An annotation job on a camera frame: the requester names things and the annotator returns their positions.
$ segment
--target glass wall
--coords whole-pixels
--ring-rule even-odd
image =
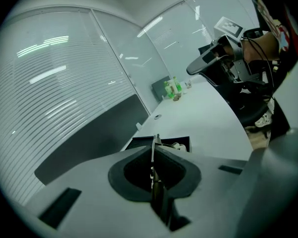
[[[34,175],[38,166],[134,94],[90,10],[42,13],[4,27],[0,183],[7,195],[25,203],[43,187]]]
[[[169,76],[160,55],[139,26],[108,13],[95,14],[139,96],[153,112],[159,102],[151,85]]]
[[[227,17],[246,29],[258,27],[251,0],[186,0],[145,27],[168,71],[180,81],[190,76],[187,66],[203,47],[214,39],[214,26]]]

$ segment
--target floor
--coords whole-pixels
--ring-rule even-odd
[[[254,150],[257,148],[267,147],[268,139],[262,131],[252,133],[247,128],[245,131]]]

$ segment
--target black slot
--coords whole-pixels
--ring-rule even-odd
[[[39,219],[52,228],[57,228],[62,219],[81,194],[81,191],[74,188],[67,188],[52,205],[41,214]]]
[[[240,173],[243,171],[243,169],[241,168],[235,168],[225,165],[219,166],[219,169],[236,175],[240,175]]]

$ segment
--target sneaker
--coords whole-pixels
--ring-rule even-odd
[[[267,113],[265,113],[259,120],[255,122],[255,126],[258,128],[264,127],[272,123],[272,118]]]

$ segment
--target white table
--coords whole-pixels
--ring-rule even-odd
[[[179,101],[163,100],[134,137],[190,136],[195,154],[248,160],[253,149],[236,115],[212,85],[195,80]]]

